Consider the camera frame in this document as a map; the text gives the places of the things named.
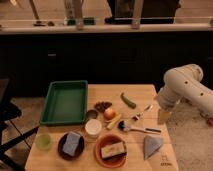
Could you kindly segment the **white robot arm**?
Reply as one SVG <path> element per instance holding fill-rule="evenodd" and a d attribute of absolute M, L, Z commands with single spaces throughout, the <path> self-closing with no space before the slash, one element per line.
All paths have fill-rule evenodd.
<path fill-rule="evenodd" d="M 189 100 L 200 111 L 209 125 L 213 125 L 213 90 L 201 83 L 203 70 L 197 64 L 175 67 L 165 72 L 164 86 L 157 93 L 158 123 L 164 124 L 173 108 L 182 99 Z"/>

